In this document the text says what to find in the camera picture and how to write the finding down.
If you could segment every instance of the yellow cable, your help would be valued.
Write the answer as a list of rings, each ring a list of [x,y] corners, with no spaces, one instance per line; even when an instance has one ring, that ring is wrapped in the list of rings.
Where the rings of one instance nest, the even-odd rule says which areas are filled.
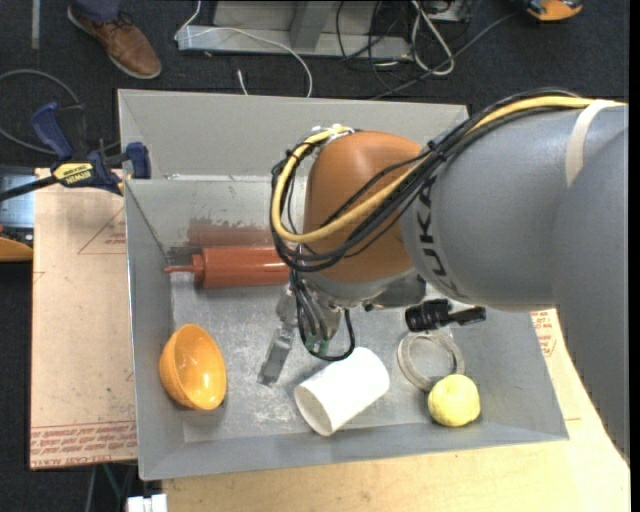
[[[486,123],[489,123],[491,121],[504,117],[508,114],[512,114],[514,112],[519,112],[522,110],[528,110],[528,109],[538,108],[538,107],[586,108],[591,103],[593,103],[593,101],[594,100],[592,99],[572,98],[567,96],[542,96],[539,98],[529,98],[529,99],[516,101],[502,108],[499,108],[495,112],[492,112],[491,114],[487,115],[480,122],[478,122],[478,124],[472,127],[467,133],[470,133],[474,129],[479,128],[480,126]],[[321,132],[319,134],[312,135],[311,137],[307,138],[304,142],[313,144],[313,143],[327,139],[333,133],[343,133],[344,131],[347,130],[347,128],[339,127],[339,128],[336,128],[335,130],[339,130],[339,131]],[[315,231],[310,231],[308,233],[302,233],[302,234],[295,234],[287,231],[287,229],[283,226],[282,221],[280,219],[279,205],[284,193],[284,185],[289,175],[291,174],[291,171],[293,170],[293,166],[295,162],[297,161],[297,159],[301,157],[305,149],[306,149],[306,146],[304,145],[302,145],[301,147],[298,147],[298,149],[293,152],[294,156],[289,158],[288,162],[286,163],[283,169],[282,174],[280,175],[280,178],[278,179],[278,182],[276,183],[276,188],[273,194],[273,202],[271,204],[271,221],[272,221],[274,230],[283,240],[287,240],[289,242],[293,242],[297,244],[315,242],[322,238],[326,238],[327,236],[335,233],[336,231],[344,228],[349,223],[353,222],[357,217],[361,216],[367,210],[377,208],[426,159],[426,156],[425,156],[420,161],[418,161],[413,167],[411,167],[409,170],[403,173],[400,177],[396,178],[392,183],[390,183],[386,187],[379,190],[377,193],[375,193],[366,201],[360,203],[357,207],[353,208],[352,210],[349,210],[344,215],[338,217],[333,222],[319,229],[316,229]]]

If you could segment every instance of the blue clamp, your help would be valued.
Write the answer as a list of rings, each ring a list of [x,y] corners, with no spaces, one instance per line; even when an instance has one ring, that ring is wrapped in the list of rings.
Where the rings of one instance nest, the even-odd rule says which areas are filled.
[[[73,156],[73,146],[60,129],[56,111],[58,104],[54,101],[40,108],[31,116],[31,126],[43,144],[53,149],[59,162],[69,160]]]
[[[151,178],[151,162],[149,152],[142,142],[132,142],[127,146],[125,154],[131,160],[133,177],[148,180]]]
[[[70,162],[74,157],[74,148],[69,142],[58,123],[56,112],[58,104],[51,102],[40,108],[31,116],[31,125],[38,138],[56,153],[58,160],[51,166],[52,173],[65,162]],[[141,142],[132,142],[126,148],[125,153],[113,157],[105,157],[103,153],[93,151],[86,157],[81,156],[81,160],[91,164],[93,170],[82,180],[77,179],[73,183],[70,179],[59,178],[59,182],[64,186],[87,186],[95,187],[115,194],[121,193],[122,183],[120,177],[111,170],[111,166],[121,164],[127,160],[133,166],[133,177],[137,179],[151,178],[151,162],[147,148]]]

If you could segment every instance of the person's leg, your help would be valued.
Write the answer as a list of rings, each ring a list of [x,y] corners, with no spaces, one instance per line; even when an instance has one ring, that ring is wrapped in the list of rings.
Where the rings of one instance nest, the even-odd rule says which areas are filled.
[[[71,6],[84,18],[107,23],[118,17],[120,0],[71,0]]]
[[[109,59],[134,78],[155,78],[162,65],[131,17],[119,12],[120,0],[70,0],[71,23],[98,40]]]

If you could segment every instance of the metal stand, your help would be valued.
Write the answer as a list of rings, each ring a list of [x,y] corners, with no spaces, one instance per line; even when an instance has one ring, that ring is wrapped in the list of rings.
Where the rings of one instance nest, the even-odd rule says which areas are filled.
[[[350,2],[342,7],[340,39],[347,54],[369,44],[375,4]],[[335,1],[218,2],[216,27],[187,25],[176,34],[176,42],[180,50],[279,54],[287,53],[284,46],[301,55],[341,56],[336,33],[338,6]],[[240,29],[245,34],[219,30],[220,27]],[[389,36],[372,47],[371,56],[396,58],[408,52],[409,45],[404,39]]]

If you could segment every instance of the black connector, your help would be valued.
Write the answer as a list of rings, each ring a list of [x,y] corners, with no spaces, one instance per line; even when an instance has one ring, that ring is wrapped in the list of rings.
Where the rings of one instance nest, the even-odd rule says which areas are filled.
[[[426,300],[407,308],[404,317],[411,332],[433,331],[453,322],[469,325],[487,319],[487,310],[480,306],[455,313],[451,313],[452,309],[447,299]]]

